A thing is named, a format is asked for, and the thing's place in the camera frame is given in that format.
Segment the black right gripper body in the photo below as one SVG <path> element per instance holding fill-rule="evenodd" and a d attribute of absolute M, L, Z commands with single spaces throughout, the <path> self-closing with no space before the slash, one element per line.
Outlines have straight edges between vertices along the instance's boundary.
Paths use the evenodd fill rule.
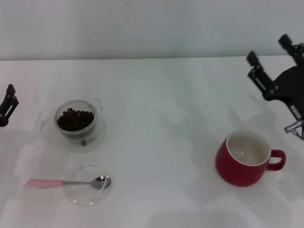
<path fill-rule="evenodd" d="M 304 117 L 304 68 L 293 66 L 282 72 L 263 92 L 267 101 L 283 102 L 296 119 Z"/>

